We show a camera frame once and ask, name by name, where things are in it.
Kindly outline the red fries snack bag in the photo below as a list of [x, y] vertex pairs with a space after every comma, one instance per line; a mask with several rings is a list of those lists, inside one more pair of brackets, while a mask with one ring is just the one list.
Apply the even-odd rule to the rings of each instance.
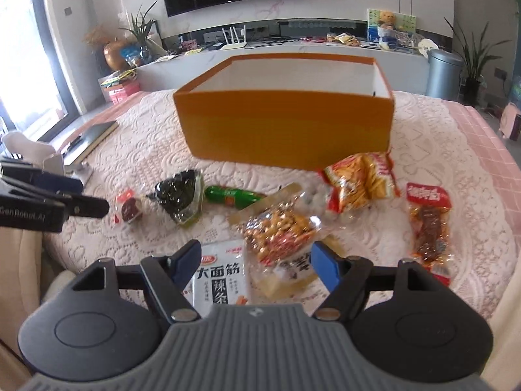
[[327, 209], [342, 214], [376, 199], [399, 197], [393, 167], [387, 152], [356, 153], [327, 166], [320, 172], [330, 186]]

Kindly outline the green sausage stick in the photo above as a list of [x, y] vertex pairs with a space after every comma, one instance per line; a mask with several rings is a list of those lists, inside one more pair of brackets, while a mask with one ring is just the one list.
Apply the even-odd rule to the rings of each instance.
[[264, 199], [265, 194], [255, 193], [238, 188], [210, 185], [204, 191], [206, 199], [215, 204], [226, 205], [242, 210], [253, 203]]

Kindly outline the small red date packet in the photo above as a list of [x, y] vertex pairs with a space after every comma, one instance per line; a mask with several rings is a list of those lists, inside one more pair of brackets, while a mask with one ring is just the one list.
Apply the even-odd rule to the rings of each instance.
[[115, 197], [115, 224], [133, 223], [143, 215], [143, 204], [133, 189], [127, 189]]

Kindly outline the peanut snack clear bag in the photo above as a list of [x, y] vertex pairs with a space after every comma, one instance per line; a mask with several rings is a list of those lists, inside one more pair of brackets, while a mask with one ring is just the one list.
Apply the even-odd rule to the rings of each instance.
[[336, 219], [327, 209], [329, 196], [329, 185], [292, 183], [229, 217], [246, 242], [253, 286], [265, 298], [294, 297], [317, 279], [311, 249]]

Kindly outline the red spicy meat packet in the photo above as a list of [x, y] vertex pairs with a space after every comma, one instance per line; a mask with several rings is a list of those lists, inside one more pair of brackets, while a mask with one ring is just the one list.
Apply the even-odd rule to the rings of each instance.
[[412, 258], [441, 283], [451, 283], [449, 193], [440, 186], [409, 182], [406, 199], [412, 227]]

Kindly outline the white lace tablecloth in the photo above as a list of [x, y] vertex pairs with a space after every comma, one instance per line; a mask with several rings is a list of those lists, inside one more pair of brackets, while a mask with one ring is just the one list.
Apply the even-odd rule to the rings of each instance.
[[64, 268], [97, 259], [135, 265], [232, 241], [242, 262], [202, 259], [190, 277], [206, 310], [220, 276], [247, 280], [237, 303], [327, 295], [311, 247], [395, 266], [411, 258], [490, 318], [520, 252], [520, 169], [473, 108], [397, 92], [390, 149], [337, 156], [313, 171], [201, 160], [191, 154], [173, 93], [144, 94], [90, 154], [84, 193], [109, 202], [101, 219], [72, 217], [44, 237]]

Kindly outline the brown vase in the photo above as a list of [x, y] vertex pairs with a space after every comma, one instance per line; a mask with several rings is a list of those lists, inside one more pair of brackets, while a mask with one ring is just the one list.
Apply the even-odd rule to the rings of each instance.
[[109, 68], [115, 71], [124, 71], [129, 66], [121, 51], [128, 45], [127, 40], [110, 41], [103, 47], [103, 55]]

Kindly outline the potted aloe plant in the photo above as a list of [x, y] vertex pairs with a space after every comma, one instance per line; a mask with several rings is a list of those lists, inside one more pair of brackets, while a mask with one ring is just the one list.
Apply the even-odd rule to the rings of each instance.
[[129, 32], [135, 38], [139, 48], [140, 59], [144, 65], [152, 61], [152, 51], [148, 45], [148, 36], [155, 26], [156, 20], [150, 18], [149, 13], [155, 5], [156, 2], [153, 2], [145, 11], [139, 9], [137, 14], [131, 13], [129, 26], [120, 26], [120, 29]]

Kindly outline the orange cardboard box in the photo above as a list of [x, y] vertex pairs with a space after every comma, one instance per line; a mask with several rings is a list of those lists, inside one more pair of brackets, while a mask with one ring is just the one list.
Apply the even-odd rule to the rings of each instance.
[[395, 98], [273, 89], [205, 90], [219, 64], [173, 95], [201, 159], [317, 171], [355, 153], [388, 152]]

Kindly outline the white wifi router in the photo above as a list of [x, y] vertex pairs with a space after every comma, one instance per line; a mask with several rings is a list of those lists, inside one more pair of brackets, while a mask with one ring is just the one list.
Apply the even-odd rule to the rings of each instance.
[[241, 28], [235, 26], [229, 26], [227, 29], [223, 28], [222, 35], [224, 38], [224, 45], [221, 47], [222, 51], [243, 49], [247, 45], [246, 26]]

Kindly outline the white tv cabinet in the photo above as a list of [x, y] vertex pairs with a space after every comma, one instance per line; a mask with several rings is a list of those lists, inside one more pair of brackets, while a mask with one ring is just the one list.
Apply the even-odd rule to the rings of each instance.
[[252, 50], [203, 51], [139, 67], [144, 91], [179, 89], [219, 64], [205, 90], [273, 89], [387, 96], [426, 92], [428, 61], [392, 51], [296, 43]]

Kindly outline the pink small heater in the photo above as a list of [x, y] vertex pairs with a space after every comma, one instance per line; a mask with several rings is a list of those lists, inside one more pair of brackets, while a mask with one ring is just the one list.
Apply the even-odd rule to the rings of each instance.
[[521, 111], [514, 103], [510, 102], [501, 114], [499, 130], [504, 138], [517, 141], [520, 136], [520, 126]]

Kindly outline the grey metal trash bin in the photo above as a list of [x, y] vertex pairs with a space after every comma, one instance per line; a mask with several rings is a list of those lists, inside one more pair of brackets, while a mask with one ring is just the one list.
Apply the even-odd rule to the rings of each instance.
[[457, 54], [433, 49], [428, 51], [428, 83], [426, 95], [447, 101], [458, 98], [464, 60]]

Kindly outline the green potted floor plant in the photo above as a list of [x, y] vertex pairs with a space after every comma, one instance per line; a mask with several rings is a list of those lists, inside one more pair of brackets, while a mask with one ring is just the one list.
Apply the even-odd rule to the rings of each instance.
[[457, 21], [451, 23], [448, 19], [444, 20], [449, 26], [453, 37], [461, 47], [461, 52], [458, 52], [458, 55], [464, 60], [464, 70], [466, 72], [463, 93], [464, 103], [474, 107], [478, 102], [478, 94], [481, 86], [480, 78], [486, 64], [501, 59], [501, 56], [492, 54], [491, 51], [495, 47], [509, 43], [510, 40], [501, 40], [493, 43], [486, 41], [486, 32], [489, 22], [485, 24], [478, 37], [474, 32], [471, 32], [470, 37], [467, 37]]

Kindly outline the teddy bear gift box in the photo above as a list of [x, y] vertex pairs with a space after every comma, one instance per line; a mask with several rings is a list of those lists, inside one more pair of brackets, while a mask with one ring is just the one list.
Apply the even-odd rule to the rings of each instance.
[[394, 11], [368, 9], [366, 40], [385, 51], [412, 49], [417, 19], [413, 15]]

